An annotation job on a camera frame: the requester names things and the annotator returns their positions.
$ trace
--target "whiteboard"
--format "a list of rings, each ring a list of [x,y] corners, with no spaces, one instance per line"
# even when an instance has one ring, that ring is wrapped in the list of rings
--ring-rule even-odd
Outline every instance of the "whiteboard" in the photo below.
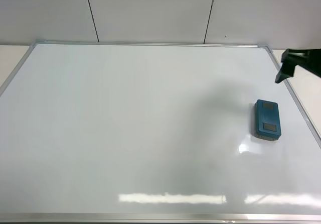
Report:
[[[38,44],[0,97],[0,220],[320,215],[321,150],[276,74],[257,47]],[[258,99],[278,141],[251,135]]]

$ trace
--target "white wall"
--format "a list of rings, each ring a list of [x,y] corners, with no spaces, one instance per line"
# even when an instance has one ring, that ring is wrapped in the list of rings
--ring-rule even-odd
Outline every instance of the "white wall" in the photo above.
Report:
[[[203,43],[212,0],[90,0],[102,42]]]
[[[27,50],[28,46],[0,46],[0,86]]]
[[[89,0],[100,41],[203,43],[212,0]],[[321,0],[214,0],[206,43],[321,48]],[[88,0],[0,0],[0,44],[97,41]]]
[[[0,43],[97,41],[87,0],[0,0]]]
[[[321,48],[321,0],[214,0],[206,43]]]

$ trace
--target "blue eraser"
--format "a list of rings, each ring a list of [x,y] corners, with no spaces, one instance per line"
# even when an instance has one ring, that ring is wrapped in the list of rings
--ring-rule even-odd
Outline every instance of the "blue eraser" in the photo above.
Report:
[[[259,99],[255,108],[257,137],[270,141],[278,140],[281,136],[281,124],[277,103]]]

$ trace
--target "white board surface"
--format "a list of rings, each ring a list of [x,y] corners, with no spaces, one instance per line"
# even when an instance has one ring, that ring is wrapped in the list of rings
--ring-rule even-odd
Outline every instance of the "white board surface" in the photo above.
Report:
[[[260,48],[37,45],[0,97],[0,212],[320,214],[321,150],[276,74]],[[251,136],[258,99],[276,142]]]

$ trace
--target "aluminum whiteboard frame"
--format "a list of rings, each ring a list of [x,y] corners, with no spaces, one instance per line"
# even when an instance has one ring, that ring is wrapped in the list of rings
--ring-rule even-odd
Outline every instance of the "aluminum whiteboard frame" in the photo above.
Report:
[[[280,70],[273,52],[268,46],[257,45],[224,45],[224,44],[157,44],[157,43],[95,43],[95,42],[69,42],[38,40],[32,43],[22,59],[0,87],[0,97],[10,82],[18,73],[24,62],[38,44],[53,45],[124,45],[124,46],[191,46],[191,47],[246,47],[263,48],[269,54],[277,70]],[[296,106],[303,116],[306,124],[312,132],[315,140],[321,148],[321,138],[309,115],[300,102],[292,85],[288,80],[284,81]],[[73,223],[320,223],[321,215],[298,214],[129,214],[129,213],[0,213],[0,222],[73,222]]]

